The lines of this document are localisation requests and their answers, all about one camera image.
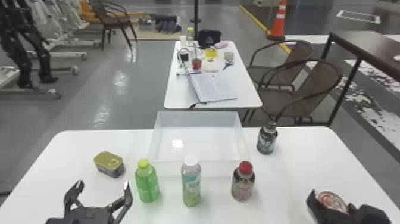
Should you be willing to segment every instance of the open notebook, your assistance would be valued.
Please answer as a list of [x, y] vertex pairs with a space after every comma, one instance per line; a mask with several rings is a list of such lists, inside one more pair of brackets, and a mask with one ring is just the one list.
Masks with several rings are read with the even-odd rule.
[[219, 102], [237, 99], [231, 91], [223, 76], [217, 74], [189, 74], [187, 75], [190, 84], [195, 89], [200, 102]]

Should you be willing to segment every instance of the red bottle cap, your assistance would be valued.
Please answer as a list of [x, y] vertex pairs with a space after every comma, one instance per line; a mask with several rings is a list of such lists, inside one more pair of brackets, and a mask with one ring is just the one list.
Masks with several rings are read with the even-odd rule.
[[239, 171], [244, 175], [249, 175], [253, 172], [253, 165], [248, 161], [243, 161], [239, 164]]

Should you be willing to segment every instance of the small bottle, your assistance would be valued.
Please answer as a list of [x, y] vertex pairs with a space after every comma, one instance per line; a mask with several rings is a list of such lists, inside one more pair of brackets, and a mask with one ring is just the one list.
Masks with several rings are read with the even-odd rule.
[[181, 167], [183, 202], [188, 207], [195, 207], [200, 203], [201, 166], [195, 155], [185, 157]]
[[139, 197], [145, 203], [153, 202], [160, 197], [155, 168], [149, 164], [146, 158], [139, 160], [137, 165], [135, 177]]
[[271, 154], [274, 151], [275, 139], [278, 137], [276, 123], [272, 120], [260, 129], [257, 141], [257, 150], [262, 154]]
[[251, 197], [255, 181], [253, 165], [243, 161], [235, 169], [232, 177], [232, 196], [237, 201], [246, 201]]
[[193, 40], [195, 39], [195, 29], [193, 27], [188, 27], [186, 29], [187, 44], [189, 46], [193, 45]]

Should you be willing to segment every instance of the traffic cone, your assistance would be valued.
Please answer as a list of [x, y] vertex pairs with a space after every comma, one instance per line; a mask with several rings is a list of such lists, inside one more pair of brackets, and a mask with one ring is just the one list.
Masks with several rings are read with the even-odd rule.
[[274, 26], [271, 29], [271, 34], [267, 35], [267, 39], [272, 41], [285, 40], [285, 16], [286, 16], [286, 0], [281, 0], [279, 4], [278, 14]]

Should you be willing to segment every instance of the white table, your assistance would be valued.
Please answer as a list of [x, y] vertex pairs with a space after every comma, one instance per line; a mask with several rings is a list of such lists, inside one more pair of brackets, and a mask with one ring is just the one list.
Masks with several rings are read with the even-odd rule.
[[[137, 160], [147, 154], [152, 130], [61, 132], [4, 202], [0, 220], [38, 224], [61, 217], [64, 194], [78, 179], [86, 184], [80, 201], [86, 206], [103, 206], [122, 195], [123, 182], [128, 179], [134, 203], [123, 223], [314, 223], [305, 205], [313, 188], [317, 192], [331, 190], [357, 207], [362, 203], [379, 207], [392, 223], [400, 223], [397, 206], [332, 130], [278, 130], [276, 151], [262, 155], [255, 149], [258, 129], [244, 129], [256, 173], [255, 192], [249, 201], [239, 203], [232, 198], [229, 178], [203, 178], [202, 201], [194, 208], [183, 205], [178, 178], [159, 178], [161, 200], [144, 204], [138, 199], [134, 171]], [[93, 158], [103, 150], [124, 158], [122, 178], [109, 178], [96, 170]]]
[[[229, 88], [237, 96], [237, 99], [223, 102], [213, 102], [207, 105], [197, 105], [200, 109], [215, 108], [258, 108], [262, 105], [260, 97], [254, 87], [254, 84], [247, 72], [235, 43], [227, 41], [228, 47], [218, 50], [218, 62], [220, 71], [218, 73], [206, 73], [207, 75], [222, 75], [226, 79]], [[170, 76], [168, 78], [167, 90], [164, 99], [164, 108], [168, 110], [185, 110], [192, 104], [198, 102], [196, 93], [188, 82], [187, 77], [177, 76], [179, 71], [179, 62], [177, 51], [180, 49], [180, 41], [175, 42], [172, 55]], [[225, 51], [232, 51], [235, 54], [235, 64], [222, 71], [225, 66], [223, 59]]]

